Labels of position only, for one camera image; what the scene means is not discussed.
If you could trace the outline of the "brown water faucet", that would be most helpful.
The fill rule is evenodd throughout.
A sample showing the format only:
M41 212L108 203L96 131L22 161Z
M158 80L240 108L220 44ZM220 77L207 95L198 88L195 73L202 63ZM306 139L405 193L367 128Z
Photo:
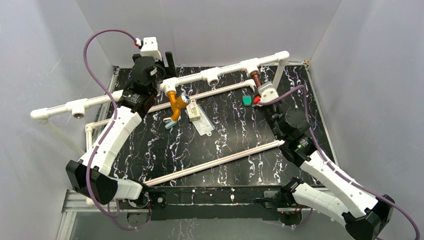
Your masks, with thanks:
M260 88L262 85L262 81L260 78L259 71L254 70L249 75L250 75L250 78L254 81L256 88Z

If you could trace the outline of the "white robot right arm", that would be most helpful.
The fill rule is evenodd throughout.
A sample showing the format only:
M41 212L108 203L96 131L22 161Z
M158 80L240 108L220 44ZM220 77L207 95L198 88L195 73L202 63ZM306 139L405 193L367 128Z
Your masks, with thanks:
M340 223L355 240L375 240L391 219L393 199L387 194L378 198L361 189L331 161L322 159L313 138L310 123L303 110L281 110L276 104L262 106L274 137L283 141L279 150L286 160L314 176L330 193L316 190L303 180L293 177L272 197L275 203L288 207L306 205Z

